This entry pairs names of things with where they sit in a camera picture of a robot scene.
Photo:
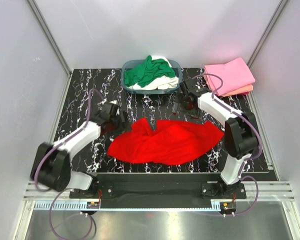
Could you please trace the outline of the red t-shirt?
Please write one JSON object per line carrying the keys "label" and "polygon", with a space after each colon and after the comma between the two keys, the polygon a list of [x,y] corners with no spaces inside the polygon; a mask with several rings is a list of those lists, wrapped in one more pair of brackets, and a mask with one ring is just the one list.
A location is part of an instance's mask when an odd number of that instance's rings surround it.
{"label": "red t-shirt", "polygon": [[131,164],[157,163],[176,166],[193,161],[210,151],[224,136],[213,123],[203,124],[161,119],[156,129],[146,118],[110,144],[107,154]]}

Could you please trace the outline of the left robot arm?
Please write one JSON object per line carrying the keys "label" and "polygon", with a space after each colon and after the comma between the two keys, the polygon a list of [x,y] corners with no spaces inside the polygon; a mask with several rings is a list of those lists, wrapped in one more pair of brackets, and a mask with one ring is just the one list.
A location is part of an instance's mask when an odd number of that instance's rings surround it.
{"label": "left robot arm", "polygon": [[48,189],[62,192],[78,189],[87,198],[98,193],[94,177],[72,170],[71,161],[89,143],[109,133],[122,133],[128,129],[127,113],[120,111],[118,102],[105,102],[79,128],[53,143],[43,142],[37,148],[30,178]]}

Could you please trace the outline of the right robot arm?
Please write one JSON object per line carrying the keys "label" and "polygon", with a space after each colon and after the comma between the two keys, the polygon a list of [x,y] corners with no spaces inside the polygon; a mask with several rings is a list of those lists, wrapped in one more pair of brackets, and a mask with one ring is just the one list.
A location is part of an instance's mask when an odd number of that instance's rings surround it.
{"label": "right robot arm", "polygon": [[222,124],[226,162],[217,183],[204,189],[203,196],[231,198],[239,188],[247,162],[262,153],[262,141],[255,115],[231,107],[208,88],[196,85],[192,78],[179,84],[172,112],[176,114],[179,111],[195,118],[203,111]]}

